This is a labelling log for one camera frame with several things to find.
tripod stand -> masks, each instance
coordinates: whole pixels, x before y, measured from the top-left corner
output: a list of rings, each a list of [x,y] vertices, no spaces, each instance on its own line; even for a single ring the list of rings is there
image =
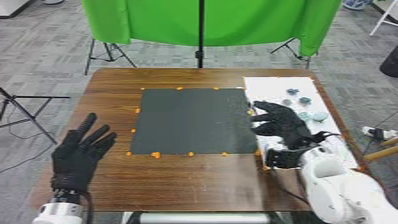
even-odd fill
[[[295,39],[297,39],[295,37],[290,38],[290,40],[284,42],[284,44],[272,50],[270,54],[274,54],[274,53],[281,50],[281,48],[286,47],[286,48],[290,49],[290,51],[292,51],[292,54],[293,54],[295,58],[297,58],[300,61],[306,61],[306,69],[309,69],[311,57],[304,58],[304,56],[300,56],[300,55],[295,53],[295,51],[293,51],[293,49],[292,49],[292,47],[290,47],[290,42],[292,42]]]
[[[100,58],[100,56],[103,54],[98,57],[93,57],[94,47],[96,47],[96,39],[93,38],[93,40],[91,40],[89,58],[87,58],[87,64],[85,64],[85,72],[84,72],[84,75],[85,76],[89,74],[89,68],[91,68],[91,61],[93,60],[101,60],[101,61],[107,61],[107,62],[116,62],[117,59],[125,57],[126,60],[128,60],[128,62],[130,62],[130,64],[132,64],[132,66],[137,68],[137,66],[133,64],[133,61],[132,61],[132,59],[130,59],[125,51],[121,50],[121,47],[117,46],[117,44],[103,43],[103,47],[105,47],[105,51],[107,51],[103,54],[107,54],[107,56],[109,56],[107,59]],[[114,50],[117,50],[119,53],[121,53],[121,56],[119,57],[114,57],[114,52],[112,52]]]
[[[41,113],[41,111],[43,111],[43,109],[45,109],[52,99],[69,99],[71,97],[66,97],[66,96],[16,96],[16,95],[9,95],[9,93],[6,92],[4,88],[0,88],[0,94],[4,95],[4,106],[2,106],[2,110],[0,110],[0,121],[4,119],[4,113],[6,113],[6,110],[7,110],[9,103],[14,105],[16,109],[22,111],[22,113],[23,113],[23,115],[27,117],[20,121],[14,121],[14,122],[0,125],[0,128],[6,128],[9,126],[13,126],[13,125],[30,121],[34,123],[36,127],[39,128],[43,134],[50,138],[50,141],[53,142],[53,144],[57,144],[57,141],[55,141],[52,135],[48,134],[41,124],[36,121],[36,117],[39,116],[39,113]],[[41,107],[39,107],[39,109],[37,109],[34,114],[30,114],[30,112],[23,108],[22,104],[18,103],[16,99],[46,99],[46,102],[41,105]]]

light stand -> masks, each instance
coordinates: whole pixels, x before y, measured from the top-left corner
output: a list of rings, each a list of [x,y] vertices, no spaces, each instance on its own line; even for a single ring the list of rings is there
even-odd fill
[[[306,69],[309,69],[311,57],[304,58],[304,56],[300,56],[300,55],[295,53],[295,51],[293,51],[293,49],[292,49],[292,47],[290,47],[290,42],[292,42],[295,39],[297,39],[297,38],[290,38],[290,40],[284,42],[284,44],[272,50],[270,54],[274,54],[274,53],[281,50],[281,48],[286,47],[286,48],[290,49],[290,51],[292,51],[292,54],[293,54],[295,58],[297,58],[300,61],[306,61]]]
[[[39,113],[52,101],[52,99],[69,99],[71,97],[68,96],[16,96],[16,95],[9,95],[9,93],[6,92],[4,88],[0,88],[0,94],[4,95],[4,105],[2,105],[2,110],[0,110],[0,122],[2,122],[2,119],[4,119],[4,113],[6,113],[6,110],[7,110],[7,105],[9,103],[14,105],[16,109],[22,111],[23,115],[25,115],[25,119],[22,119],[20,121],[14,121],[4,125],[0,125],[0,128],[6,128],[20,123],[25,123],[25,122],[32,122],[36,127],[39,128],[43,134],[46,135],[50,141],[53,142],[53,144],[57,144],[57,141],[52,137],[52,135],[48,134],[41,124],[37,123],[36,121],[36,117],[39,116]],[[27,111],[27,109],[23,108],[22,104],[18,103],[16,99],[46,99],[46,102],[45,104],[41,105],[37,111],[34,114],[30,114],[30,112]]]
[[[196,52],[197,58],[197,68],[203,68],[203,59],[205,59],[205,49],[203,49],[203,41],[205,41],[205,0],[199,0],[199,49]]]
[[[85,72],[84,72],[85,75],[89,74],[89,68],[91,68],[91,61],[93,60],[101,60],[101,61],[107,61],[107,62],[116,62],[117,59],[121,57],[125,57],[126,60],[128,60],[128,62],[130,62],[130,64],[132,64],[132,66],[137,68],[137,66],[133,64],[133,61],[128,58],[128,55],[126,55],[125,51],[121,50],[121,47],[117,46],[117,44],[114,44],[114,43],[103,43],[103,47],[105,47],[105,53],[103,54],[107,54],[107,56],[109,56],[107,59],[105,58],[100,58],[100,56],[103,54],[98,57],[93,57],[94,47],[96,47],[96,40],[93,39],[91,40],[89,58],[87,58],[87,64],[85,64]],[[121,53],[121,56],[119,57],[114,57],[114,50],[117,50],[119,53]]]

glove finger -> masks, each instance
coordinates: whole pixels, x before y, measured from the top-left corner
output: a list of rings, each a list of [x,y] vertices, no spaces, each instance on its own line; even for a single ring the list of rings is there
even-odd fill
[[[261,114],[251,117],[251,121],[258,122],[258,121],[272,121],[274,116],[270,114]]]
[[[274,122],[268,122],[261,124],[256,128],[252,128],[252,132],[256,133],[256,135],[279,136],[279,131]]]
[[[77,145],[80,141],[78,139],[80,139],[80,135],[77,130],[69,130],[62,144],[53,151],[55,159],[62,159],[73,153],[77,147],[71,147],[71,146]]]
[[[82,124],[80,124],[80,126],[78,126],[78,129],[77,129],[77,132],[78,132],[78,134],[80,134],[80,139],[78,139],[78,141],[82,141],[84,136],[85,136],[85,134],[87,134],[87,132],[89,132],[89,130],[91,130],[91,127],[93,127],[94,123],[96,123],[96,114],[91,113],[91,114],[87,115],[85,120],[84,120],[84,122],[82,122]]]
[[[274,112],[277,109],[281,109],[284,106],[281,106],[276,103],[268,103],[265,101],[254,101],[254,107],[258,107],[267,112]]]
[[[116,138],[117,138],[117,134],[112,132],[93,145],[94,147],[93,147],[91,155],[96,156],[100,159],[103,158],[103,155],[107,154],[116,144]]]
[[[101,128],[94,131],[94,133],[89,135],[89,137],[84,139],[82,147],[85,148],[96,140],[103,137],[105,133],[109,132],[109,125],[105,124]]]

black glove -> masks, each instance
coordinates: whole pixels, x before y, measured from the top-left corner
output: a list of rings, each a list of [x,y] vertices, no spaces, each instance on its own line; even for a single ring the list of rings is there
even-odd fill
[[[267,114],[252,116],[252,122],[267,121],[252,128],[256,135],[283,137],[292,150],[308,146],[313,142],[313,135],[295,111],[283,105],[260,101],[254,101],[254,107],[267,111]]]
[[[96,114],[91,113],[77,130],[69,130],[61,146],[53,152],[53,178],[52,188],[87,192],[94,176],[98,161],[116,143],[116,133],[109,132],[109,125],[94,131],[84,139],[96,122]]]

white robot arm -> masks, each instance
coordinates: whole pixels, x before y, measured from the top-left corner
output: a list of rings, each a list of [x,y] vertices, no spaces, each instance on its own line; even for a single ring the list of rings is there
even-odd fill
[[[368,175],[350,170],[332,152],[316,147],[300,157],[308,201],[316,216],[334,224],[391,224],[398,210]]]
[[[48,203],[41,207],[41,214],[32,224],[82,224],[82,213],[82,205],[66,202]]]

